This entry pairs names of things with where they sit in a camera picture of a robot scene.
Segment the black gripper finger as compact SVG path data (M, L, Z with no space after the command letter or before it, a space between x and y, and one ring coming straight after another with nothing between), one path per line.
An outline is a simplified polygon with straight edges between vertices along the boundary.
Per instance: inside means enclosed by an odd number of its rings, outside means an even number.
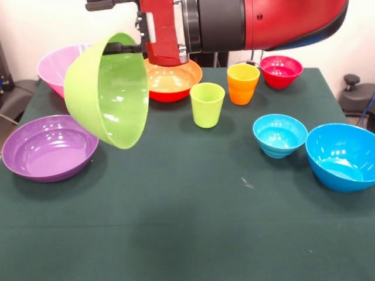
M103 55L127 54L127 53L142 53L143 49L140 44L124 45L120 42L107 43Z
M117 4L124 4L133 2L137 6L137 11L140 11L140 3L138 0L86 0L85 8L89 12L109 10Z

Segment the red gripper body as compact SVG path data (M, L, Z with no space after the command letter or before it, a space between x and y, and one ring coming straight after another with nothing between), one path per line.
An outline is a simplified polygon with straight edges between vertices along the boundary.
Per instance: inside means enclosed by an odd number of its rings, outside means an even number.
M175 8L180 7L173 0L141 1L141 11L152 16L148 23L149 34L154 38L146 43L151 64L162 67L180 66L189 61L187 51L181 50L175 23Z

